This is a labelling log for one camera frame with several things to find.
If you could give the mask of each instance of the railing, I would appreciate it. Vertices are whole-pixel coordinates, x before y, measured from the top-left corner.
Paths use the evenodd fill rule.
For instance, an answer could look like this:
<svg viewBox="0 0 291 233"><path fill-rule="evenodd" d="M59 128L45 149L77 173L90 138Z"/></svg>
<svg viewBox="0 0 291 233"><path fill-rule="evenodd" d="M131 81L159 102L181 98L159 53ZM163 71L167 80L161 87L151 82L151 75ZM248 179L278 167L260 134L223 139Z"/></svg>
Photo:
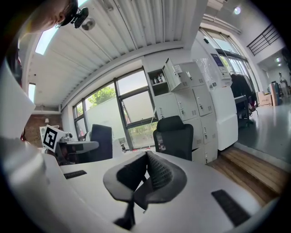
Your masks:
<svg viewBox="0 0 291 233"><path fill-rule="evenodd" d="M280 34L276 31L275 27L270 24L257 38L255 38L247 47L251 50L255 56L263 49L271 45L280 37Z"/></svg>

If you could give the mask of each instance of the skylight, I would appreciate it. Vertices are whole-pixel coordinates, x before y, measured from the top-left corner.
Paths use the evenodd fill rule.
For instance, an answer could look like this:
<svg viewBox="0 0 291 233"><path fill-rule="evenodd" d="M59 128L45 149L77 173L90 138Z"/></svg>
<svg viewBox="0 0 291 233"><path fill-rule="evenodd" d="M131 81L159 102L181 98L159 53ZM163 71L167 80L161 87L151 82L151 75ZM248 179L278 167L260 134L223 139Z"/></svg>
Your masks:
<svg viewBox="0 0 291 233"><path fill-rule="evenodd" d="M80 7L86 1L87 0L79 0L78 6ZM54 34L57 32L58 29L59 28L52 27L51 29L46 30L42 33L40 40L38 41L36 49L35 49L36 53L44 55L47 46L49 45L51 39L53 38Z"/></svg>
<svg viewBox="0 0 291 233"><path fill-rule="evenodd" d="M28 85L28 98L34 103L35 102L35 84L30 83Z"/></svg>

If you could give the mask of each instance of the corrugated metal ceiling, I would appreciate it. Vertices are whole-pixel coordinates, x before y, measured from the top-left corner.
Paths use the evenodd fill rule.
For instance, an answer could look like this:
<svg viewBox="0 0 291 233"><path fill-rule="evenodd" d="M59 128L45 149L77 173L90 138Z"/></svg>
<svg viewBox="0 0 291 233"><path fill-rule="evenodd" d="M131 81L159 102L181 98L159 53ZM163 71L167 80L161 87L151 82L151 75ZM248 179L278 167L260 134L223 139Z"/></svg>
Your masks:
<svg viewBox="0 0 291 233"><path fill-rule="evenodd" d="M56 106L91 73L142 47L180 41L191 0L88 0L90 31L60 28L42 56L34 52L28 81L36 83L35 104Z"/></svg>

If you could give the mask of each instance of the brick wall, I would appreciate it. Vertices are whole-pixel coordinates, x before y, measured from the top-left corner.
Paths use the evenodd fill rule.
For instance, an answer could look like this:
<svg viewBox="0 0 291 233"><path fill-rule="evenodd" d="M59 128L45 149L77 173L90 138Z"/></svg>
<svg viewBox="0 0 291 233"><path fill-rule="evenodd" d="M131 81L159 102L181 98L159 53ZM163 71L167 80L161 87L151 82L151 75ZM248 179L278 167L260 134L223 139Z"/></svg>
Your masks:
<svg viewBox="0 0 291 233"><path fill-rule="evenodd" d="M61 115L31 115L25 126L25 137L27 141L36 147L42 147L40 139L40 127L46 126L45 119L49 119L49 125L62 126Z"/></svg>

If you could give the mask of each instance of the person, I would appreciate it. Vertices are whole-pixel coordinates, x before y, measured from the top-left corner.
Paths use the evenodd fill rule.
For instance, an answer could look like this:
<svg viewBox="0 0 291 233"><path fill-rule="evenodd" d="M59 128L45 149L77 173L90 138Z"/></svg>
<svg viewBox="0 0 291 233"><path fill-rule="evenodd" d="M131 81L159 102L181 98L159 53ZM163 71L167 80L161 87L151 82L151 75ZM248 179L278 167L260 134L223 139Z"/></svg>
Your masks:
<svg viewBox="0 0 291 233"><path fill-rule="evenodd" d="M22 67L19 59L19 42L30 33L40 33L53 26L65 26L78 11L78 0L46 0L26 20L18 36L12 41L6 59L16 81L21 85Z"/></svg>
<svg viewBox="0 0 291 233"><path fill-rule="evenodd" d="M283 95L289 98L289 90L288 90L288 84L286 79L282 76L282 73L279 72L280 76L280 83L281 83L281 89L283 92Z"/></svg>

